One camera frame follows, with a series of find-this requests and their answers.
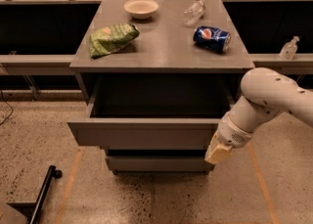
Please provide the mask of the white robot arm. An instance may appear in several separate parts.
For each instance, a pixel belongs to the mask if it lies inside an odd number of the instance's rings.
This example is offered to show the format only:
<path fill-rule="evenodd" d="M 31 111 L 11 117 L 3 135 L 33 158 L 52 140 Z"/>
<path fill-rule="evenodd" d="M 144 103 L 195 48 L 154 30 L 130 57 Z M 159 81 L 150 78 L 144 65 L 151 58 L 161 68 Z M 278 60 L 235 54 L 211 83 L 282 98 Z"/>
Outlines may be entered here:
<path fill-rule="evenodd" d="M 282 112 L 313 126 L 313 92 L 266 67 L 248 71 L 241 81 L 242 96 L 220 119 L 204 160 L 216 164 L 244 147 L 253 133 Z"/>

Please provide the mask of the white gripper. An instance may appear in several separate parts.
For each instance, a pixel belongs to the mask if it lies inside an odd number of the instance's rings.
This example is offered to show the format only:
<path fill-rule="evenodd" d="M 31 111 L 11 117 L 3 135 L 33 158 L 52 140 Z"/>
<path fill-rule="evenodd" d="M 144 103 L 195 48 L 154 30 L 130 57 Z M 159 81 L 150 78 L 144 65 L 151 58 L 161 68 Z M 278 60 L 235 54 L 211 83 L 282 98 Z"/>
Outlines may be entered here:
<path fill-rule="evenodd" d="M 239 128 L 226 113 L 218 123 L 217 133 L 214 133 L 204 155 L 204 160 L 216 164 L 228 158 L 233 148 L 244 147 L 252 138 L 252 134 Z"/>

